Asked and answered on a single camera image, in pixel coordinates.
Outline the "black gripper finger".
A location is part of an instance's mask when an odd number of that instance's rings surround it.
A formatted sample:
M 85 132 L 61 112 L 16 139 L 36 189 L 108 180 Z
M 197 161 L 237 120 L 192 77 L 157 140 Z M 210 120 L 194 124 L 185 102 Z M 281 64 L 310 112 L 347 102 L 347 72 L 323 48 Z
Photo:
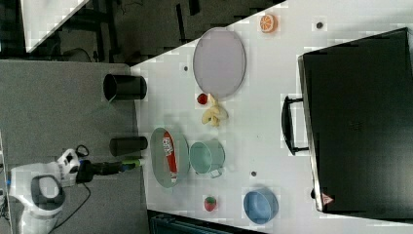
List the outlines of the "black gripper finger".
M 136 167 L 135 164 L 122 164 L 119 172 L 121 173 L 127 172 L 127 171 L 135 169 L 135 167 Z

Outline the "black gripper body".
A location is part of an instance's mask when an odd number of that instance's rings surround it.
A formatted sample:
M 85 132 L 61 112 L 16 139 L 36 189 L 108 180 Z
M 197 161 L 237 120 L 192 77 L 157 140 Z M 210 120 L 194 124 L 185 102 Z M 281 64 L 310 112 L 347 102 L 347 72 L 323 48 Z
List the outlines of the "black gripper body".
M 94 176 L 109 176 L 117 174 L 121 170 L 121 163 L 92 163 L 89 160 L 83 160 L 80 163 L 78 174 L 76 175 L 77 183 L 86 183 L 93 180 Z

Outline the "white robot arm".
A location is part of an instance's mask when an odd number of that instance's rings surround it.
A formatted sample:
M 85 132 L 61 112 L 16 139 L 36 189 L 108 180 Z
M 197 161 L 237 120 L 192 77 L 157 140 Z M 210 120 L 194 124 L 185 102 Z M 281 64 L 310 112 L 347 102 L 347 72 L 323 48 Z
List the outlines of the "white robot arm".
M 92 163 L 84 160 L 88 155 L 89 149 L 79 145 L 77 149 L 65 150 L 56 161 L 27 164 L 10 170 L 7 178 L 9 195 L 23 204 L 19 234 L 50 234 L 55 229 L 65 203 L 64 187 L 143 165 L 140 159 Z

